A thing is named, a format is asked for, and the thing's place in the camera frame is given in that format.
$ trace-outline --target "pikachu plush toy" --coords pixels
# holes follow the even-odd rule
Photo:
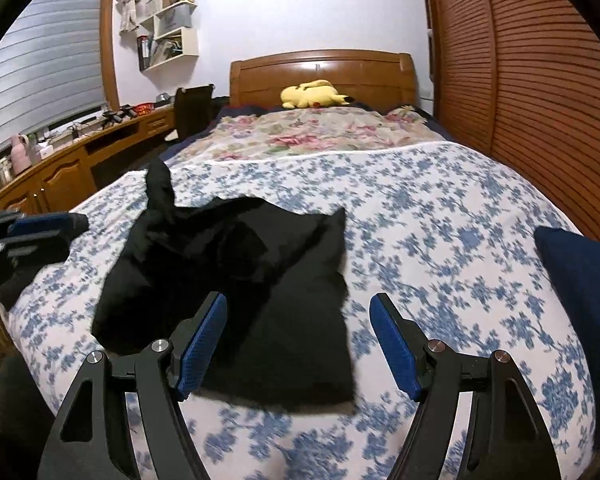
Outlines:
[[[348,105],[353,101],[351,97],[339,95],[325,79],[302,83],[299,86],[289,86],[280,92],[280,99],[283,107],[289,110],[309,106]]]

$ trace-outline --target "metal screw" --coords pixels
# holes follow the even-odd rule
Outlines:
[[[501,363],[508,363],[509,361],[511,361],[511,356],[508,352],[505,352],[504,350],[496,350],[493,355]]]
[[[89,355],[87,355],[87,362],[91,363],[92,365],[96,364],[97,362],[100,362],[101,359],[102,352],[100,350],[94,350]]]
[[[164,352],[169,347],[169,342],[166,339],[156,339],[151,343],[151,350],[154,352]]]
[[[442,352],[446,348],[446,345],[440,339],[430,339],[427,346],[432,352]]]

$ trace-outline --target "floral bedsheet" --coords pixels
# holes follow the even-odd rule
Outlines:
[[[592,451],[594,400],[580,343],[536,256],[537,225],[575,227],[517,173],[464,146],[428,142],[273,160],[183,162],[176,202],[256,195],[294,212],[347,211],[349,298],[343,308],[357,382],[352,415],[288,415],[190,396],[180,407],[211,478],[384,480],[416,405],[397,390],[371,329],[385,291],[428,337],[457,351],[510,352],[553,439],[564,479]],[[64,264],[43,269],[6,320],[56,412],[98,347],[90,323],[103,280],[146,205],[144,172],[127,173],[76,208],[91,229]],[[470,394],[461,394],[441,478],[459,468]],[[134,394],[128,415],[141,475],[155,478]]]
[[[208,137],[181,150],[168,164],[380,150],[427,140],[444,139],[410,106],[385,116],[355,107],[304,108],[224,117]]]

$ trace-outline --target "pink bottle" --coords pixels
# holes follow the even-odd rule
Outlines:
[[[24,135],[11,136],[11,167],[13,174],[22,173],[31,165],[31,159],[27,155],[29,139]]]

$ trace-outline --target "red basket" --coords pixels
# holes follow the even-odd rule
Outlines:
[[[142,103],[134,106],[134,112],[138,115],[147,115],[154,111],[153,103]]]

